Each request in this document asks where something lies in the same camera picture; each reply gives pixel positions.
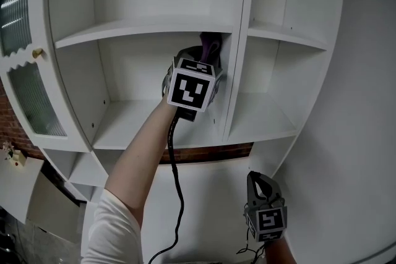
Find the cabinet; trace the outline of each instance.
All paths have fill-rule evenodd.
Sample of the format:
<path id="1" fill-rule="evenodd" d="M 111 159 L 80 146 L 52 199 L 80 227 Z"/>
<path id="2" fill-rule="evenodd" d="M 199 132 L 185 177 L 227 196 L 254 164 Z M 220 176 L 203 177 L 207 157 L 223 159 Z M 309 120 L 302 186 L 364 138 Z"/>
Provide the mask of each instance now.
<path id="1" fill-rule="evenodd" d="M 7 95 L 32 142 L 88 202 L 98 200 L 117 158 L 158 104 L 171 58 L 200 45 L 200 32 L 222 34 L 225 76 L 208 110 L 194 123 L 179 122 L 174 145 L 255 142 L 251 168 L 272 176 L 320 92 L 342 11 L 342 0 L 1 5 Z M 18 12 L 14 20 L 7 8 Z M 37 49 L 43 53 L 34 58 Z"/>

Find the brass knob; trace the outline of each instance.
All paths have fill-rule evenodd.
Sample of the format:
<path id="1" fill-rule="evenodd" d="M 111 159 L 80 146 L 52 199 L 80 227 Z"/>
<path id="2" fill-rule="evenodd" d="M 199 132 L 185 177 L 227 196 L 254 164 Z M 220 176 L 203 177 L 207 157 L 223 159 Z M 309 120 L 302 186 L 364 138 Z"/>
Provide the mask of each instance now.
<path id="1" fill-rule="evenodd" d="M 32 56 L 34 59 L 38 58 L 43 52 L 43 49 L 34 49 L 32 52 Z"/>

